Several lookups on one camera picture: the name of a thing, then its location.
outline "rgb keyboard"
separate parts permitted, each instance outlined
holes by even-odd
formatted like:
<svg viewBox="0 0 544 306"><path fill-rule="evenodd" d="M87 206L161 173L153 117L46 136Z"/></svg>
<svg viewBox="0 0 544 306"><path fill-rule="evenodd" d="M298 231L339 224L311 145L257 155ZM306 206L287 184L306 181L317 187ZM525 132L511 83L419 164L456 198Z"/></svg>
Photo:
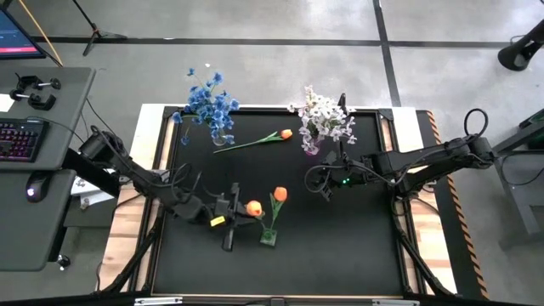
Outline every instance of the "rgb keyboard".
<svg viewBox="0 0 544 306"><path fill-rule="evenodd" d="M34 162L49 122L0 118L0 162Z"/></svg>

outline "black table surface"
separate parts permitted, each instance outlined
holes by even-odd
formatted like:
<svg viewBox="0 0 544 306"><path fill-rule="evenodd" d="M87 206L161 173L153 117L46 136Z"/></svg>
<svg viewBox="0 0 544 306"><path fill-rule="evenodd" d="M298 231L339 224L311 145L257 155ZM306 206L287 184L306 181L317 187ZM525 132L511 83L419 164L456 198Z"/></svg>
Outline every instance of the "black table surface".
<svg viewBox="0 0 544 306"><path fill-rule="evenodd" d="M290 128L294 135L280 143L262 144L218 155L209 130L191 126L190 144L180 145L175 166L189 162L214 193L240 183L241 202L258 200L271 220L269 193L276 186L289 197L276 219L274 248L259 244L262 228L253 224L235 232L233 252L221 249L223 229L188 224L167 216L161 238L154 293L243 295L398 295L400 266L389 196L382 184L335 190L331 202L303 185L307 169L334 148L325 142L320 154L307 156L298 135L300 120L282 115L234 115L232 133L238 144ZM377 119L356 117L353 157L381 149ZM210 201L200 189L196 192Z"/></svg>
<svg viewBox="0 0 544 306"><path fill-rule="evenodd" d="M51 110L34 110L26 99L15 101L8 112L0 112L1 118L26 119L27 117L40 116L45 119L64 124L72 130L76 129L77 121L81 114L83 104L88 91L93 83L95 70L91 68L53 68L53 67L5 67L0 74L0 94L9 94L16 88L18 73L21 77L38 76L42 81L48 82L50 78L59 79L62 87L56 90L46 87L37 91L28 87L25 94L39 94L46 99L50 94L57 100ZM42 142L35 162L0 162L0 170L57 170L60 169L72 134L70 131L54 123L49 123L48 131Z"/></svg>
<svg viewBox="0 0 544 306"><path fill-rule="evenodd" d="M38 203L26 199L30 173L2 172L0 186L0 270L43 269L61 225L76 172L54 174L48 196Z"/></svg>

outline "gray floor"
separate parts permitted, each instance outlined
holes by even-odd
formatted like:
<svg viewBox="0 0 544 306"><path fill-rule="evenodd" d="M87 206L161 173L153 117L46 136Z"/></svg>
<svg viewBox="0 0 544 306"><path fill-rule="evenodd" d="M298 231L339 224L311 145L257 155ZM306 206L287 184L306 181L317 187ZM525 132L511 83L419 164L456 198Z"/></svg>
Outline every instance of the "gray floor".
<svg viewBox="0 0 544 306"><path fill-rule="evenodd" d="M70 0L25 1L51 36L87 35L89 29ZM378 40L372 0L81 0L107 31L130 37L291 38ZM542 18L539 0L382 0L389 40L507 42ZM17 1L9 11L37 34ZM55 44L67 66L98 70L90 99L130 147L142 103L183 103L189 67L201 74L220 70L225 88L242 103L287 104L303 99L303 86L320 94L345 92L352 105L391 105L380 47L97 45L83 58L80 44ZM473 107L490 115L485 134L492 145L543 108L544 51L527 71L511 72L496 61L494 48L392 48L403 106L432 110L442 139L462 135L462 118ZM27 60L2 65L53 65ZM88 122L98 124L90 110ZM479 120L470 128L477 130ZM83 127L77 131L85 134ZM454 174L476 252L492 299L544 304L544 245L504 252L498 241L514 226L494 169ZM107 230L71 233L63 252L74 264L60 273L0 273L0 299L91 292L94 268Z"/></svg>

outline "wooden board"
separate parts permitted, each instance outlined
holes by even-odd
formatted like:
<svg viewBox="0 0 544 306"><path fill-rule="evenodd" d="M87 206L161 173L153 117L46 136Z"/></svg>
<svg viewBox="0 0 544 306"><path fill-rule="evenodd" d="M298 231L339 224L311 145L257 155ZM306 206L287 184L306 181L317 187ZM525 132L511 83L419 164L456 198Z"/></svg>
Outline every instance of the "wooden board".
<svg viewBox="0 0 544 306"><path fill-rule="evenodd" d="M142 105L138 126L136 127L136 132L133 139L133 146L130 152L130 155L133 157L134 161L139 163L142 167L151 168L153 164L157 138L161 127L162 112L165 106L170 105ZM419 133L419 125L415 110L412 108L396 108L394 109L394 116L395 129L397 131L402 130L406 132L402 133L397 138L400 150L406 151L421 148L422 138L421 134ZM382 119L382 128L385 136L384 141L386 144L386 149L392 150L388 124L385 119ZM173 122L170 121L167 126L164 150L159 167L160 169L166 168L167 153L169 152L172 130ZM135 191L131 188L122 190L119 197L119 202L124 201L133 195L135 195ZM434 194L422 191L419 197L436 207ZM105 288L108 286L132 257L138 238L139 225L144 210L144 202L145 199L140 197L117 209L113 224L111 226L110 238L108 239L103 264L100 271L100 288ZM151 214L150 224L153 224L156 216L156 209L157 203L155 202ZM422 254L422 258L425 260L434 274L439 278L442 284L451 292L456 292L453 273L451 271L450 258L445 244L444 233L442 231L439 216L418 201L411 202L411 213L414 219L417 243L420 253ZM401 224L405 226L405 220L403 218L401 218ZM149 253L150 251L148 250L140 265L137 289L140 289L144 284L145 274L149 263ZM405 263L411 288L416 292L416 273L413 262L406 252Z"/></svg>

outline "monitor screen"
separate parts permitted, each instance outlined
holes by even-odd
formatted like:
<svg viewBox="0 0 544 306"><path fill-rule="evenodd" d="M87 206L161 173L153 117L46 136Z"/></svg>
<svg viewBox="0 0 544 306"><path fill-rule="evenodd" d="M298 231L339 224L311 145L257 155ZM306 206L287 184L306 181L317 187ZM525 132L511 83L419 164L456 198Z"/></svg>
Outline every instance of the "monitor screen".
<svg viewBox="0 0 544 306"><path fill-rule="evenodd" d="M0 60L43 59L45 54L15 20L0 9Z"/></svg>

